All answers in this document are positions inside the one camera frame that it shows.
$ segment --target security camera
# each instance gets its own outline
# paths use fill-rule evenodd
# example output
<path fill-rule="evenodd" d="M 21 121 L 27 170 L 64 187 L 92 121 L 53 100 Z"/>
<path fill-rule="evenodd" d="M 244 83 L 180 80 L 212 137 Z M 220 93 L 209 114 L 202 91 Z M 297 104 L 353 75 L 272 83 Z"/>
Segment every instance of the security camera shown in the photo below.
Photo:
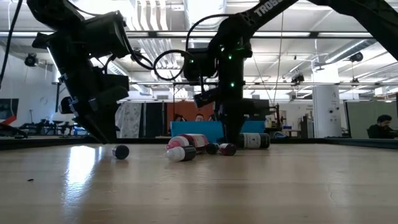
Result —
<path fill-rule="evenodd" d="M 29 53 L 25 58 L 25 65 L 28 67 L 36 67 L 39 64 L 37 55 L 35 53 Z"/>
<path fill-rule="evenodd" d="M 361 52 L 358 52 L 352 55 L 348 60 L 350 60 L 351 62 L 360 62 L 363 60 L 363 54 Z"/>

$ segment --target ceiling duct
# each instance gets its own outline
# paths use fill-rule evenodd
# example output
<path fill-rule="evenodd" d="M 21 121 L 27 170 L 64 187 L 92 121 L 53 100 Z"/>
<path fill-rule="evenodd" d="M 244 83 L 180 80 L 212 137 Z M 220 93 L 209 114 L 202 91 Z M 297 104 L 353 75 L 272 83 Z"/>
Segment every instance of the ceiling duct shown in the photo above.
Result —
<path fill-rule="evenodd" d="M 336 51 L 326 55 L 324 62 L 325 64 L 329 65 L 332 63 L 339 62 L 341 60 L 344 60 L 370 46 L 373 44 L 377 43 L 376 40 L 371 39 L 371 40 L 353 40 L 350 43 L 340 47 Z"/>
<path fill-rule="evenodd" d="M 367 47 L 370 47 L 371 45 L 375 44 L 377 41 L 376 40 L 353 40 L 349 42 L 348 44 L 340 47 L 339 49 L 335 50 L 332 53 L 326 54 L 326 55 L 314 55 L 309 57 L 306 61 L 298 64 L 296 67 L 292 68 L 289 73 L 292 73 L 296 70 L 298 71 L 305 71 L 308 69 L 312 69 L 313 61 L 316 60 L 319 56 L 320 57 L 319 61 L 317 63 L 314 63 L 316 66 L 322 66 L 322 65 L 329 65 L 332 63 L 339 62 L 341 60 L 344 60 L 348 58 L 349 56 L 356 54 Z"/>

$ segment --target wooden table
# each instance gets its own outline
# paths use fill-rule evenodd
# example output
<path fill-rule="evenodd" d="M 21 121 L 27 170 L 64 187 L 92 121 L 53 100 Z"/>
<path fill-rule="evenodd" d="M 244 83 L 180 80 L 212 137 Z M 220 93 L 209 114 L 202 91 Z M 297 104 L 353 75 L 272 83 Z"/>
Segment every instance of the wooden table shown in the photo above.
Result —
<path fill-rule="evenodd" d="M 0 223 L 397 223 L 398 153 L 272 145 L 170 163 L 163 145 L 0 152 Z"/>

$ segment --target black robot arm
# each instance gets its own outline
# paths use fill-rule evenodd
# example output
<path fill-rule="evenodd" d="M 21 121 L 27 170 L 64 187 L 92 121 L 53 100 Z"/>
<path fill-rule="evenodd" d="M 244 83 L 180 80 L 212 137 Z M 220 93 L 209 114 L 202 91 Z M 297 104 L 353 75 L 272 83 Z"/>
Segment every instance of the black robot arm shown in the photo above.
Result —
<path fill-rule="evenodd" d="M 198 78 L 196 73 L 211 77 L 212 71 L 219 76 L 218 87 L 195 96 L 197 105 L 216 102 L 216 110 L 223 123 L 225 141 L 236 142 L 244 123 L 243 114 L 255 113 L 256 108 L 243 99 L 243 62 L 251 57 L 250 39 L 264 24 L 288 9 L 298 0 L 263 0 L 247 11 L 225 19 L 207 49 L 189 49 L 198 56 L 185 60 L 185 76 Z M 310 0 L 316 5 L 330 6 L 336 12 L 352 16 L 398 60 L 398 13 L 384 0 Z"/>
<path fill-rule="evenodd" d="M 298 0 L 262 0 L 251 9 L 225 19 L 209 45 L 216 52 L 219 45 L 232 38 L 248 42 L 254 33 Z M 329 6 L 340 14 L 354 17 L 394 58 L 398 60 L 398 13 L 385 0 L 308 0 Z"/>
<path fill-rule="evenodd" d="M 245 12 L 225 19 L 206 49 L 188 49 L 184 75 L 198 83 L 203 77 L 218 75 L 218 86 L 195 96 L 198 106 L 216 102 L 215 111 L 223 123 L 228 142 L 236 142 L 244 123 L 244 114 L 255 106 L 243 99 L 243 68 L 251 57 L 250 39 L 264 24 L 298 0 L 262 0 Z M 388 52 L 398 59 L 398 13 L 383 0 L 310 0 L 330 6 L 336 12 L 353 16 Z M 63 100 L 64 113 L 74 113 L 77 122 L 102 143 L 116 138 L 114 114 L 117 100 L 128 96 L 128 77 L 105 75 L 90 62 L 92 57 L 113 55 L 121 58 L 132 54 L 119 12 L 110 12 L 92 19 L 84 18 L 68 0 L 27 0 L 34 17 L 57 31 L 39 34 L 34 47 L 47 48 L 54 57 L 61 81 L 71 97 Z M 141 66 L 153 69 L 153 65 Z"/>

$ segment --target curtain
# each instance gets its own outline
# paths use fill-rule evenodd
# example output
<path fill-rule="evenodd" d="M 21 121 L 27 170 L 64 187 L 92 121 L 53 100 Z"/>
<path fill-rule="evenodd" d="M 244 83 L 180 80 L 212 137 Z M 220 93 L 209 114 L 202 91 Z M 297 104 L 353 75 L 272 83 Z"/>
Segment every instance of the curtain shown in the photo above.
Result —
<path fill-rule="evenodd" d="M 120 129 L 118 138 L 138 138 L 142 103 L 123 103 L 116 112 L 116 126 Z"/>

